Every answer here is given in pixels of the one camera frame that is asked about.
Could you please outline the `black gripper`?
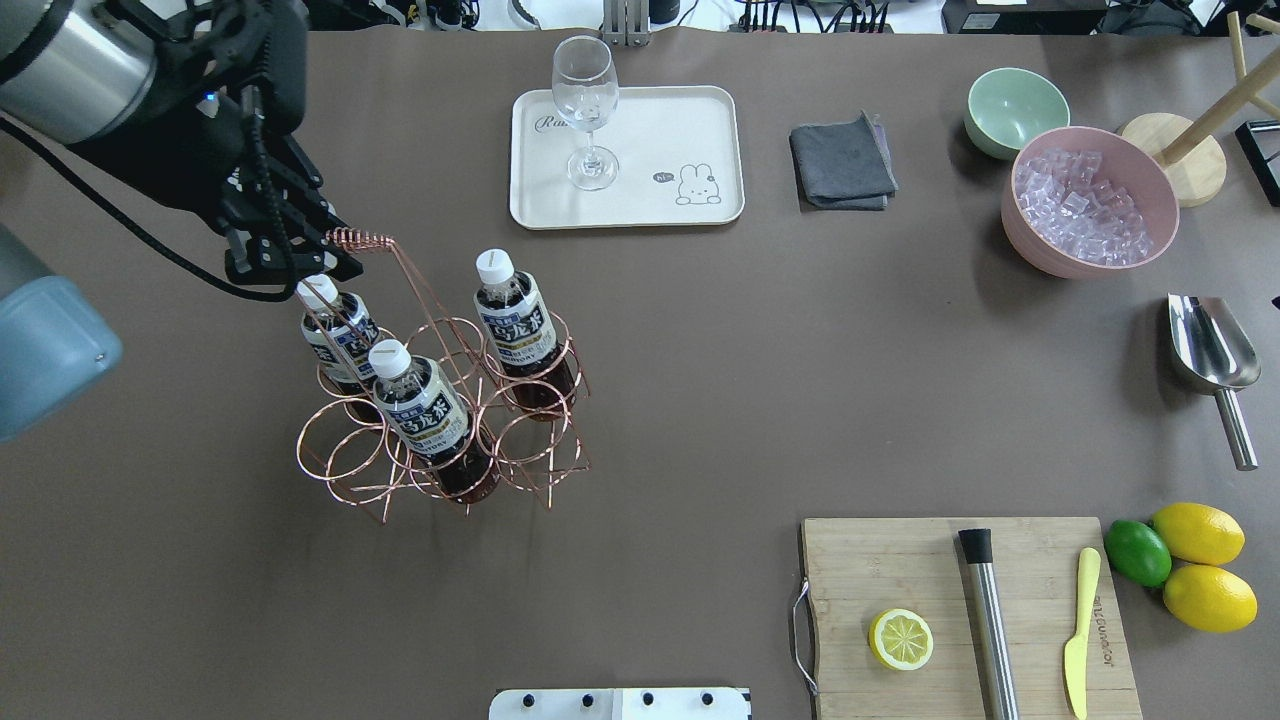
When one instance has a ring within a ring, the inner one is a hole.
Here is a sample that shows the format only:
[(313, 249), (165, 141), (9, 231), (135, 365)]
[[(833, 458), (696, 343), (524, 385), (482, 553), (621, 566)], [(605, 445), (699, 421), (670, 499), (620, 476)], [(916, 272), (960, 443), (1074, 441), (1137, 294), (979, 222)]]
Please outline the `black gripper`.
[(323, 177), (291, 136), (244, 132), (244, 151), (206, 218), (228, 242), (224, 270), (232, 284), (293, 288), (300, 274), (342, 282), (364, 274), (357, 242), (330, 240), (343, 223), (321, 187)]

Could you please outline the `tea bottle near arm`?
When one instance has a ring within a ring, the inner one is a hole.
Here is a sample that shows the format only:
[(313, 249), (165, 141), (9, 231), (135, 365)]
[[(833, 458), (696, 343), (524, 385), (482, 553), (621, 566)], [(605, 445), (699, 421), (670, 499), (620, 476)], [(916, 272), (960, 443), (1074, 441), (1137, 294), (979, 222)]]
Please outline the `tea bottle near arm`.
[(372, 319), (358, 295), (338, 290), (326, 274), (298, 282), (296, 293), (306, 307), (300, 329), (317, 356), (320, 372), (349, 400), (347, 409), (356, 420), (383, 424), (371, 396), (376, 373), (370, 351), (389, 334)]

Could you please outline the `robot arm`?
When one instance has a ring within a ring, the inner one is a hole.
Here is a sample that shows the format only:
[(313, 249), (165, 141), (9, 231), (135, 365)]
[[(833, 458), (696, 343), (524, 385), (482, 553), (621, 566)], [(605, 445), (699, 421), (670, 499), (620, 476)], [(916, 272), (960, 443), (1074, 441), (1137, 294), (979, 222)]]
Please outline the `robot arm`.
[(288, 300), (298, 282), (362, 266), (293, 132), (305, 117), (308, 8), (191, 1), (161, 18), (141, 1), (5, 1), (3, 110), (166, 208), (227, 238), (225, 278), (196, 266), (92, 188), (84, 195), (201, 281)]

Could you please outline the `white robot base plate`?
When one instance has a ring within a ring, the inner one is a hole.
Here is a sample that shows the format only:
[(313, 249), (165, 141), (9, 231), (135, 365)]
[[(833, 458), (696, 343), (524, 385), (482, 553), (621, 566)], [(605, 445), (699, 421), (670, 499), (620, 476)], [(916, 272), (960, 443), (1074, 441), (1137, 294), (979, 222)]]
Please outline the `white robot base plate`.
[(727, 685), (507, 689), (489, 719), (751, 719), (750, 691)]

